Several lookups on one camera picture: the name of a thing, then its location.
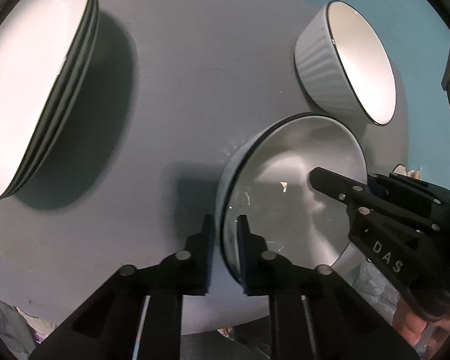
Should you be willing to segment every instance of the bolt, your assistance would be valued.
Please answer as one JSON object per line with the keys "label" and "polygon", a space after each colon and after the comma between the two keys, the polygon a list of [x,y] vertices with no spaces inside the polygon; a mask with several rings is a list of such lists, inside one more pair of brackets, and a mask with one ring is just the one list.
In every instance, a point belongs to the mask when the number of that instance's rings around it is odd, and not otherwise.
{"label": "bolt", "polygon": [[321,275],[328,276],[328,275],[331,274],[334,270],[332,269],[331,266],[329,266],[329,265],[327,265],[327,264],[321,264],[321,265],[317,265],[317,271],[318,271]]}
{"label": "bolt", "polygon": [[359,207],[358,212],[360,212],[362,215],[368,215],[368,214],[370,214],[370,208]]}
{"label": "bolt", "polygon": [[135,273],[136,270],[137,268],[135,268],[133,265],[128,264],[120,268],[120,274],[122,276],[131,276]]}
{"label": "bolt", "polygon": [[267,260],[267,261],[271,261],[271,260],[274,260],[277,258],[277,254],[271,250],[266,250],[266,251],[262,252],[262,254],[260,256],[262,256],[262,259]]}
{"label": "bolt", "polygon": [[179,250],[175,253],[175,258],[180,261],[188,260],[192,254],[188,250]]}

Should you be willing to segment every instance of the table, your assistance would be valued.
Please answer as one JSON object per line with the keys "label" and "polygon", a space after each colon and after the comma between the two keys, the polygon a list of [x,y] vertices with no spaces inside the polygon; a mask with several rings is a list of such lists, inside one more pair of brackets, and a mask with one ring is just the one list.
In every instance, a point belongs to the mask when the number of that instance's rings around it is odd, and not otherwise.
{"label": "table", "polygon": [[[272,123],[317,111],[293,51],[318,11],[301,0],[99,0],[97,44],[69,120],[37,175],[0,201],[0,298],[62,322],[121,264],[180,249],[213,213],[221,171]],[[349,123],[370,171],[407,161],[407,112]],[[215,248],[211,292],[186,297],[182,333],[266,315]]]}

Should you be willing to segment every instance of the tabletop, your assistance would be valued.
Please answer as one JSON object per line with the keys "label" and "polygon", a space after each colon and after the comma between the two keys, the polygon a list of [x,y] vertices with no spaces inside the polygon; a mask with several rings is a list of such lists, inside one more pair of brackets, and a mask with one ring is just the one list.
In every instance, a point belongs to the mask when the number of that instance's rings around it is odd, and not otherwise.
{"label": "tabletop", "polygon": [[[0,298],[62,322],[122,264],[159,263],[215,210],[228,159],[267,126],[319,111],[295,42],[319,7],[301,0],[99,0],[92,61],[42,168],[0,201]],[[344,121],[368,170],[407,162],[407,105],[385,127]],[[186,297],[182,333],[267,315],[216,246],[210,294]]]}

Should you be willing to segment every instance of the person's hand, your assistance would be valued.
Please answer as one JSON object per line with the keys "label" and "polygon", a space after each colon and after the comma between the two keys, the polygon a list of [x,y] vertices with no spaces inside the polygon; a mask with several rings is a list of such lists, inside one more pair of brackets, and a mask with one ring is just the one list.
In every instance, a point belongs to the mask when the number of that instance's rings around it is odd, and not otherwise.
{"label": "person's hand", "polygon": [[[415,346],[420,342],[422,333],[427,327],[427,323],[417,316],[402,298],[398,300],[391,325],[411,346]],[[450,335],[450,316],[430,325],[437,328],[428,342],[426,342],[427,351],[425,356],[428,359],[437,352]]]}

